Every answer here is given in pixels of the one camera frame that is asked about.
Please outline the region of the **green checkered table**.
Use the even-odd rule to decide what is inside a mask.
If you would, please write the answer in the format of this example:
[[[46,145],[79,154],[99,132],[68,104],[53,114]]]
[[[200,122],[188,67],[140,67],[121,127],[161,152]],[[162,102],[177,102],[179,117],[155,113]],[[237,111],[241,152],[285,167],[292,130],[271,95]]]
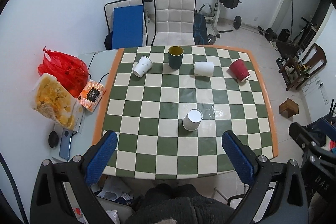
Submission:
[[[141,56],[153,66],[141,78],[133,69]],[[250,78],[231,72],[236,59]],[[194,74],[198,61],[213,62],[212,77]],[[113,130],[118,145],[105,174],[148,180],[185,179],[232,170],[222,147],[231,130],[257,155],[278,155],[274,116],[259,66],[248,50],[225,46],[185,46],[182,66],[168,64],[166,46],[117,50],[104,77],[108,97],[102,131]],[[195,131],[182,121],[191,109],[203,119]]]

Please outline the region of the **chair with blue cushion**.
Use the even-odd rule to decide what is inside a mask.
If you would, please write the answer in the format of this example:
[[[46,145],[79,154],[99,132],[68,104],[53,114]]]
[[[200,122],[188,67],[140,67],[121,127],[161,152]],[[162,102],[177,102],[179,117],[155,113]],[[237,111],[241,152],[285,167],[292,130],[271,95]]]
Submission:
[[[143,0],[119,0],[104,6],[108,35],[106,50],[147,46],[147,26]]]

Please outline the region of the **white paper cup with birds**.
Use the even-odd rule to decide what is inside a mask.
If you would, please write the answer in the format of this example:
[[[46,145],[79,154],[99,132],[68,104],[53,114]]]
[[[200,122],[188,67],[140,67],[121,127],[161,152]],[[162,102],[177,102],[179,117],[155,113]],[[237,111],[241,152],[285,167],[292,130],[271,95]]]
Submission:
[[[146,56],[141,56],[139,62],[133,69],[133,74],[141,78],[153,66],[153,62]]]

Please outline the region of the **red ribbed paper cup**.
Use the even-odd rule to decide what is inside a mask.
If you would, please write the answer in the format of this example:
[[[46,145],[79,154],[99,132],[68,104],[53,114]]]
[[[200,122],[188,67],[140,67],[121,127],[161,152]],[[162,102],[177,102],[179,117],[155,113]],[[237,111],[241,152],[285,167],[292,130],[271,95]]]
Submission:
[[[241,58],[231,63],[230,70],[241,83],[246,82],[251,76]]]

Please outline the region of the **small wooden stool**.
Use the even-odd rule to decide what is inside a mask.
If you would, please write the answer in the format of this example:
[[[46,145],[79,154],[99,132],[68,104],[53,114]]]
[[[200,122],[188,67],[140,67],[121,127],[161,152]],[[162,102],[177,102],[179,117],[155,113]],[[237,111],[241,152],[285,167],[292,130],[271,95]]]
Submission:
[[[299,105],[290,98],[287,98],[282,104],[279,105],[279,114],[285,118],[299,114]]]

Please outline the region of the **white paper cup with logo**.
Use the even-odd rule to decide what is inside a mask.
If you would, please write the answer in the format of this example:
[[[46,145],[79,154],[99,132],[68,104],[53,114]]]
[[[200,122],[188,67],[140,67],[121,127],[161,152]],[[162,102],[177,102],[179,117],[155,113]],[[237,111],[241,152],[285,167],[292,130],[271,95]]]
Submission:
[[[191,109],[183,118],[182,125],[187,131],[195,131],[198,129],[203,114],[199,109]]]

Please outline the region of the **red plastic bag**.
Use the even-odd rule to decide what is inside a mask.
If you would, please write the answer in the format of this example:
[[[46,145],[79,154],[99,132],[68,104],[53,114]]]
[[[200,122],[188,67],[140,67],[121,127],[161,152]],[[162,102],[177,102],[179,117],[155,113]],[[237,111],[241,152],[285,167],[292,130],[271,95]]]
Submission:
[[[48,73],[57,78],[60,84],[78,98],[88,82],[86,64],[75,56],[43,48],[44,56],[37,70],[39,75]]]

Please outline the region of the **plain white paper cup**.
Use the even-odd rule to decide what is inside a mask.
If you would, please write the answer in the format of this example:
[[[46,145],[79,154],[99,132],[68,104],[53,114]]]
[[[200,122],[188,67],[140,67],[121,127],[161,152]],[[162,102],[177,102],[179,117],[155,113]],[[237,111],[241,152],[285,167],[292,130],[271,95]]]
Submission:
[[[194,64],[194,74],[197,76],[212,77],[214,74],[213,62],[198,61]]]

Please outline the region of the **white quilted chair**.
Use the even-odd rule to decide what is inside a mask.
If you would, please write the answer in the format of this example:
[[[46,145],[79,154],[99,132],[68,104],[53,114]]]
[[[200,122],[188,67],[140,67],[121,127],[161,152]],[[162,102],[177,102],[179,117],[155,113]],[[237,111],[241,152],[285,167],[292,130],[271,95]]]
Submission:
[[[154,0],[152,46],[193,46],[196,0]]]

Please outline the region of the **blue smartphone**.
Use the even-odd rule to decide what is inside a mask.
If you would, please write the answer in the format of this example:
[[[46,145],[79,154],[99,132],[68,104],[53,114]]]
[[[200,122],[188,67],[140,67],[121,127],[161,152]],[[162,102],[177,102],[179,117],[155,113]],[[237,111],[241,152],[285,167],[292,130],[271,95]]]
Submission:
[[[60,141],[59,156],[68,161],[70,159],[71,141],[72,141],[72,130],[66,128],[62,131],[62,137]]]

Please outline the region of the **black round object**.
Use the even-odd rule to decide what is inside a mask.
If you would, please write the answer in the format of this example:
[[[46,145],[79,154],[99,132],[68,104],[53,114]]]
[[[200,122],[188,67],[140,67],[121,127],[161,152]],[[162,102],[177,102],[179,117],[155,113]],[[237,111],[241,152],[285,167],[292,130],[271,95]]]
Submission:
[[[50,148],[55,148],[59,144],[59,136],[56,131],[52,131],[49,134],[48,144]]]

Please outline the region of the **white weight bench rack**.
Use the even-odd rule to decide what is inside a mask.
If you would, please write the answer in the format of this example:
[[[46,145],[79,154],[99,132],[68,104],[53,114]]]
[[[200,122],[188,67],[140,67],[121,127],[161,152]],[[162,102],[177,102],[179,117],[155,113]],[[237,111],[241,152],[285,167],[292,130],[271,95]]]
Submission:
[[[214,31],[214,35],[216,36],[217,39],[219,39],[221,37],[221,33],[218,31],[217,25],[223,4],[217,0],[213,6],[209,5],[209,7],[210,7],[210,14],[205,16],[205,21],[206,23],[210,24],[210,26]]]

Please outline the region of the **orange wet wipes pack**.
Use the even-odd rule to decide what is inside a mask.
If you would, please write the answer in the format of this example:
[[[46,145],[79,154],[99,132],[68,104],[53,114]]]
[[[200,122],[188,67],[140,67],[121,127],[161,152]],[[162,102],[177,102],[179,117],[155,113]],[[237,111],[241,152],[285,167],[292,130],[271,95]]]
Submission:
[[[77,100],[81,106],[92,113],[99,104],[105,92],[106,88],[103,84],[94,80],[89,80],[84,89],[79,94]]]

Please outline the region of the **dark fleece clothing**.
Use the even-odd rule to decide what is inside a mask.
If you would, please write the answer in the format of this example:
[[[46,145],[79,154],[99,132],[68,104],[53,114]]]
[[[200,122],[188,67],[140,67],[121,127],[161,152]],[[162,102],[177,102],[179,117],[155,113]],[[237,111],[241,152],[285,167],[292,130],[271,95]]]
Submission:
[[[126,223],[226,223],[234,209],[199,194],[191,184],[149,189]]]

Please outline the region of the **grey side table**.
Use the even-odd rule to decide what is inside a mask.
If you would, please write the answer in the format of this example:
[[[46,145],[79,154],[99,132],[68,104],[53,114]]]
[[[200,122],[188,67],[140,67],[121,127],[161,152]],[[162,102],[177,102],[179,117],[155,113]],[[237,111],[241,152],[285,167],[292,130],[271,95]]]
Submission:
[[[85,110],[79,111],[75,102],[75,127],[67,137],[61,136],[57,147],[51,149],[56,163],[42,165],[31,201],[30,218],[38,223],[37,213],[49,212],[50,223],[77,223],[64,182],[70,183],[73,193],[89,223],[112,223],[109,215],[91,190],[96,184],[117,147],[117,134],[102,131],[108,97],[103,95],[91,135],[81,132]]]

